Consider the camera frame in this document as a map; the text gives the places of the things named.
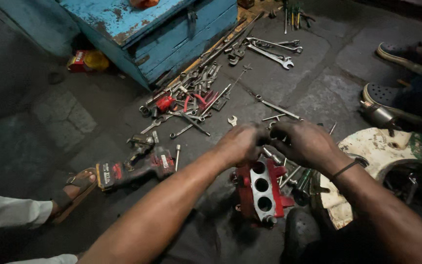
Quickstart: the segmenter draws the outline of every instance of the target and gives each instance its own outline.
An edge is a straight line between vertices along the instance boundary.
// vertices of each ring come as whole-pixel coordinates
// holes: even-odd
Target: blue wooden box
[[[145,10],[128,0],[60,4],[92,44],[147,89],[164,73],[175,76],[185,69],[237,19],[236,0],[160,0]]]

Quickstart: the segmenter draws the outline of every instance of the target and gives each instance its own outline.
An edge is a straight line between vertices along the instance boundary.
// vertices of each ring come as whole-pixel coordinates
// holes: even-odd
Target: sandal
[[[364,86],[362,96],[365,101],[371,104],[380,104],[391,111],[397,117],[401,117],[411,123],[421,123],[422,117],[407,113],[394,106],[395,98],[397,98],[405,88],[385,87],[375,83],[368,83]]]
[[[382,42],[377,48],[377,54],[383,59],[398,63],[412,72],[422,74],[422,65],[413,62],[414,58],[417,57],[417,53],[412,46],[400,47]]]
[[[64,190],[58,191],[51,199],[61,208],[61,212],[53,219],[54,224],[61,223],[95,188],[97,181],[89,181],[89,172],[92,172],[97,177],[97,170],[95,168],[88,168],[79,172],[76,176],[67,179],[65,186],[74,185],[79,187],[78,195],[74,199],[71,199]]]

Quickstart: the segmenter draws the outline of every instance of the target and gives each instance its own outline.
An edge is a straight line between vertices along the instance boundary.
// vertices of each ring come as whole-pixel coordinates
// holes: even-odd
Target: sneaker
[[[282,263],[297,263],[309,243],[320,240],[320,229],[310,213],[293,208],[286,218]]]
[[[406,88],[385,87],[375,83],[368,83],[364,86],[362,96],[365,101],[371,104],[376,103],[386,107],[397,117],[401,117],[411,123],[421,123],[422,117],[402,110],[402,102],[399,102],[398,99],[402,98],[405,89]]]
[[[418,53],[415,49],[415,46],[400,47],[382,42],[377,48],[377,54],[383,59],[400,64],[412,72],[422,74],[422,65],[417,63]]]

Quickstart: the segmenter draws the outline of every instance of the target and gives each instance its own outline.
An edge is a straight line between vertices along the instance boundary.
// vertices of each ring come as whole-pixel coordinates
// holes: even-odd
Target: white pants
[[[51,201],[33,201],[0,196],[0,227],[26,226],[37,228],[48,219],[52,211]],[[17,261],[17,264],[74,264],[77,257],[63,254],[52,258]]]

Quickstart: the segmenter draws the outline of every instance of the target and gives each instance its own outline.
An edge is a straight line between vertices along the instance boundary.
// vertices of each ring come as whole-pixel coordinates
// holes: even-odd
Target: black wristband
[[[340,174],[342,174],[343,172],[347,171],[349,168],[353,167],[354,165],[358,164],[357,161],[353,161],[351,162],[349,165],[347,165],[346,167],[344,167],[343,169],[341,169],[341,171],[338,171],[337,173],[335,173],[332,176],[331,181],[334,181],[336,179],[336,177],[338,177]]]

